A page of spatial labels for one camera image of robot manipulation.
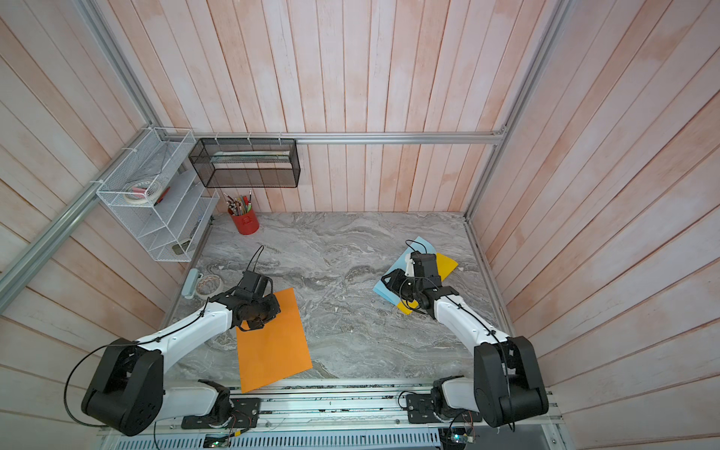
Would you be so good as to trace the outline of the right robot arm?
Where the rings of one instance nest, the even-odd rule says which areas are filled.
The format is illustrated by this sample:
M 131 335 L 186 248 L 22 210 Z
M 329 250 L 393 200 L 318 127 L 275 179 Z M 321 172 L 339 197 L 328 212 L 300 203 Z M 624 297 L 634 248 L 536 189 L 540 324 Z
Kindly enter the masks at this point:
M 474 413 L 498 428 L 549 411 L 532 343 L 494 327 L 456 289 L 442 285 L 436 254 L 411 252 L 406 266 L 385 274 L 381 283 L 408 309 L 448 328 L 472 355 L 471 378 L 456 376 L 433 383 L 427 399 L 435 416 L 454 420 Z

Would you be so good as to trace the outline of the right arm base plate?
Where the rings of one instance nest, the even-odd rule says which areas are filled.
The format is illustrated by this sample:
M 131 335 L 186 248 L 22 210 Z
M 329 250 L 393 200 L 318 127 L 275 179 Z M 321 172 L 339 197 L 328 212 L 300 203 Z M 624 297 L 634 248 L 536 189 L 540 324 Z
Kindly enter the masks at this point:
M 408 422 L 414 425 L 480 420 L 479 412 L 450 408 L 436 394 L 404 393 L 402 408 L 407 413 Z

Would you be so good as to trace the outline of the yellow paper sheet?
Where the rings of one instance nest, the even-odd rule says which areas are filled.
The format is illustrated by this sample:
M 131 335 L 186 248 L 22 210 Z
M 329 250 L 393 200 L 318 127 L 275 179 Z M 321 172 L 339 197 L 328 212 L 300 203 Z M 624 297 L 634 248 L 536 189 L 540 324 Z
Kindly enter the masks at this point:
M 453 288 L 444 287 L 439 273 L 437 255 L 413 252 L 406 269 L 406 277 L 397 284 L 397 294 L 406 307 L 435 318 L 435 303 L 443 296 L 458 294 Z

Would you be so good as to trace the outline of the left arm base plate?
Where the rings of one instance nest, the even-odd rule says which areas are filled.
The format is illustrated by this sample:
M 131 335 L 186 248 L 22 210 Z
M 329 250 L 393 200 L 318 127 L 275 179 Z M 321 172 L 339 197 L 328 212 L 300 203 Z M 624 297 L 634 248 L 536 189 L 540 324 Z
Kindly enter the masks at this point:
M 261 406 L 259 397 L 221 400 L 205 415 L 184 416 L 181 429 L 253 429 Z

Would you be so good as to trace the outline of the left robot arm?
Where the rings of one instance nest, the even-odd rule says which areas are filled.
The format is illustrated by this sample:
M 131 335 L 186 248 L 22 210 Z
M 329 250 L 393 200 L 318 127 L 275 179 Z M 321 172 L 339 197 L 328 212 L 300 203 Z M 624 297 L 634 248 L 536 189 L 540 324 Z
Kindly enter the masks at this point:
M 126 436 L 176 417 L 192 417 L 210 428 L 231 425 L 237 415 L 229 388 L 206 379 L 168 387 L 165 375 L 206 341 L 234 328 L 261 330 L 280 312 L 271 277 L 245 271 L 236 285 L 208 298 L 185 319 L 155 334 L 102 347 L 82 413 Z

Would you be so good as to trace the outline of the orange paper sheet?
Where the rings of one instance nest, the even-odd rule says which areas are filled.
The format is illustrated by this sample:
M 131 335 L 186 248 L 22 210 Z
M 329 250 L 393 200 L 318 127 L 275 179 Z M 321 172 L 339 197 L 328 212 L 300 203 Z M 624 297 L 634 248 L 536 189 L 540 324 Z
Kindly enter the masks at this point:
M 280 313 L 263 329 L 236 332 L 241 391 L 249 393 L 312 368 L 311 354 L 289 288 L 276 293 Z

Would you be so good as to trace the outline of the light blue paper sheet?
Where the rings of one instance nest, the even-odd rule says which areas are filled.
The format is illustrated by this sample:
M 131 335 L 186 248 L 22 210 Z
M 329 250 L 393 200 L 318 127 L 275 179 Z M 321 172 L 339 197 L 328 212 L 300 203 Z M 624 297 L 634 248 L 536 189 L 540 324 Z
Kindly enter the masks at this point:
M 420 236 L 416 239 L 408 240 L 405 251 L 397 258 L 372 289 L 377 296 L 380 296 L 380 298 L 399 309 L 404 309 L 404 306 L 402 305 L 401 297 L 398 295 L 398 283 L 405 279 L 410 255 L 414 251 L 421 254 L 434 254 L 436 249 L 429 241 Z

